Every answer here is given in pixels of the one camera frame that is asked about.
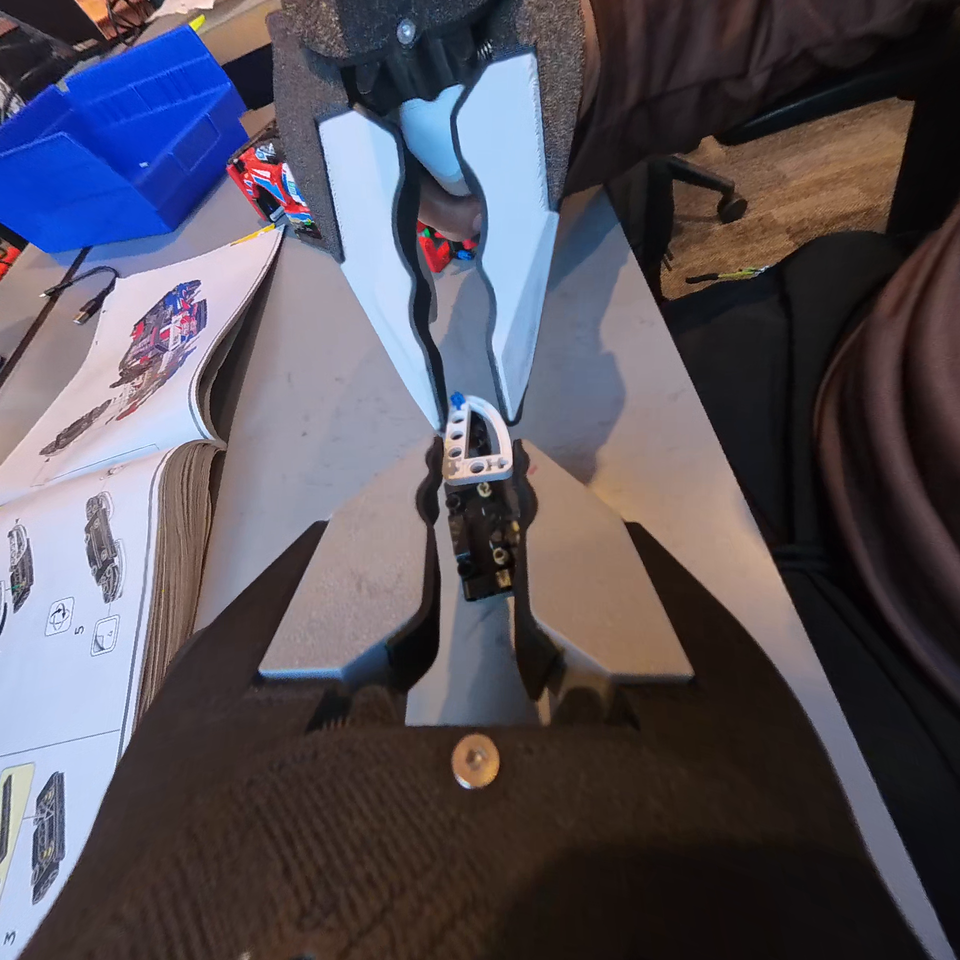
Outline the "black chair frame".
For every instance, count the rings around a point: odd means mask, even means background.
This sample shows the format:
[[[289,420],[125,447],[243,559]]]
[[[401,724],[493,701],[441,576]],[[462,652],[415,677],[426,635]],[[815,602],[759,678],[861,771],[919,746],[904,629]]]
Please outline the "black chair frame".
[[[885,232],[939,229],[958,202],[959,76],[942,69],[919,90],[904,143]]]

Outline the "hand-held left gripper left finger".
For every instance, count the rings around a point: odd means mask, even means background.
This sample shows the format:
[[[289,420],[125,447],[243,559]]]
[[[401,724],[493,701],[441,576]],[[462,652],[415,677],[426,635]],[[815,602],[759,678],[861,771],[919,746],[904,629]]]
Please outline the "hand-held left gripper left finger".
[[[442,442],[377,474],[326,523],[261,660],[269,680],[412,690],[439,650]]]

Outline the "black patterned toy beam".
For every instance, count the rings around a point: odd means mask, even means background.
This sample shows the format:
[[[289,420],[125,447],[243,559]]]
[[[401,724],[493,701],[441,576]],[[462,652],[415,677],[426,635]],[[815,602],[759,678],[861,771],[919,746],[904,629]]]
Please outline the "black patterned toy beam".
[[[514,589],[517,553],[522,531],[520,500],[513,478],[478,485],[443,485],[444,505],[455,566],[467,602],[511,594]],[[510,563],[497,565],[492,549],[510,551]],[[512,590],[498,592],[495,574],[509,569]]]

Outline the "open instruction booklet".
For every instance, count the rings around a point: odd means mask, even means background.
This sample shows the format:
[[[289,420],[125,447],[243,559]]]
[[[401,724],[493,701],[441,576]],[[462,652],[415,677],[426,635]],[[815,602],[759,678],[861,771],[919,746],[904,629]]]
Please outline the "open instruction booklet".
[[[211,380],[282,238],[118,280],[78,372],[2,462],[2,958],[61,893],[191,634],[226,448]]]

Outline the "person's brown shirt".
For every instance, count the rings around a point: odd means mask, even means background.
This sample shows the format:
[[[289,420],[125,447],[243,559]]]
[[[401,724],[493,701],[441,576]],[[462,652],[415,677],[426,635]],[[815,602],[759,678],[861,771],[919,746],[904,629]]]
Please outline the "person's brown shirt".
[[[861,581],[958,706],[958,206],[835,353],[815,436],[826,499]]]

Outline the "grey desk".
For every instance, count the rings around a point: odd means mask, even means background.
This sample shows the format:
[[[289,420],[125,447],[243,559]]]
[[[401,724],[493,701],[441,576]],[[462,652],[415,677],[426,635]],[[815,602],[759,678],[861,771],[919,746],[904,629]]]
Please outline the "grey desk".
[[[523,440],[625,511],[688,654],[550,726],[505,654],[379,688],[254,654],[332,515],[427,426],[330,258],[291,248],[257,330],[213,573],[272,564],[186,645],[22,958],[954,958],[639,269],[563,213]],[[628,267],[629,280],[615,269]]]

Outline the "black office chair base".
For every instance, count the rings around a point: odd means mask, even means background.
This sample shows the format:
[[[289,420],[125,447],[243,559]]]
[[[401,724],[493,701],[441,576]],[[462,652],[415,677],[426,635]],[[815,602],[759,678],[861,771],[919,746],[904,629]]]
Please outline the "black office chair base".
[[[743,217],[748,201],[735,182],[725,175],[698,165],[677,154],[657,156],[647,161],[649,198],[657,210],[669,210],[674,217],[674,186],[684,184],[718,195],[716,217],[722,224],[737,222]]]

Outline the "person's right hand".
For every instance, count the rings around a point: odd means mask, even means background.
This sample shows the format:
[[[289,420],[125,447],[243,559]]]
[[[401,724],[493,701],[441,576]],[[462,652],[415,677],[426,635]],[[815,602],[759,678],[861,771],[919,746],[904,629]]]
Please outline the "person's right hand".
[[[443,236],[463,242],[481,233],[484,208],[480,198],[448,192],[429,173],[419,180],[418,220]]]

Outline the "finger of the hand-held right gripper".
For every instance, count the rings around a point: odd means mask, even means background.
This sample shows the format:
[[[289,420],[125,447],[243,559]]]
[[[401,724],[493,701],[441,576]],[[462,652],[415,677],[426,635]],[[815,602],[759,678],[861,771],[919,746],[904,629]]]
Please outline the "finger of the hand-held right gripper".
[[[412,399],[445,423],[442,360],[431,339],[433,282],[419,257],[419,184],[400,133],[349,110],[318,123],[342,272]]]
[[[515,425],[539,337],[559,213],[551,205],[535,53],[485,66],[452,112],[452,139],[483,225],[487,355],[503,420]]]

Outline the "white curved toy panel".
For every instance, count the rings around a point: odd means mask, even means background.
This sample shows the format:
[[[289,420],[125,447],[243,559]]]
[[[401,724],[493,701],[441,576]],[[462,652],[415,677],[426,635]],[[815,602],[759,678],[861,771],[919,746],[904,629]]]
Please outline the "white curved toy panel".
[[[475,424],[486,430],[487,452],[472,453]],[[455,391],[450,396],[443,434],[441,477],[450,487],[504,481],[512,477],[514,457],[506,422],[490,402]]]

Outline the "person's right forearm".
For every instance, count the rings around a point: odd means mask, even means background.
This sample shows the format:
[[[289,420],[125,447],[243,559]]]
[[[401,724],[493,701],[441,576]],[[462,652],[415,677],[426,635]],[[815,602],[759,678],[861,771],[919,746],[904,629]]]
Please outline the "person's right forearm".
[[[687,153],[795,90],[857,68],[958,2],[591,1],[564,194]]]

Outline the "red toy car model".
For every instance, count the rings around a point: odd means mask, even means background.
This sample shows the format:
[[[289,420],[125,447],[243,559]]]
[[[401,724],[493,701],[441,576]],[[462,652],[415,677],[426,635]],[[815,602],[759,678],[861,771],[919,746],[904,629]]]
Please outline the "red toy car model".
[[[236,150],[225,171],[263,220],[291,227],[300,239],[322,239],[276,131],[265,129]]]

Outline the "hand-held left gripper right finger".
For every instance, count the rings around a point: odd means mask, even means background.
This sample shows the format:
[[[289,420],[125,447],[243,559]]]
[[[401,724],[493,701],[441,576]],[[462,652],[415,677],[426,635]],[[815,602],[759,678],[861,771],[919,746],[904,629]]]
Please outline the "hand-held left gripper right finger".
[[[514,653],[528,697],[688,684],[690,659],[623,518],[529,440],[513,454]]]

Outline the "small red toy piece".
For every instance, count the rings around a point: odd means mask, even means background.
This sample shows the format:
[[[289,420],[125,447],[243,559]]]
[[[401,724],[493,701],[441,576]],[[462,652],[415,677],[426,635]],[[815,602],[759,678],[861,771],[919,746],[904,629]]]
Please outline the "small red toy piece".
[[[442,273],[452,263],[474,260],[478,248],[478,241],[474,238],[456,241],[423,221],[416,223],[416,236],[426,265],[433,274]]]

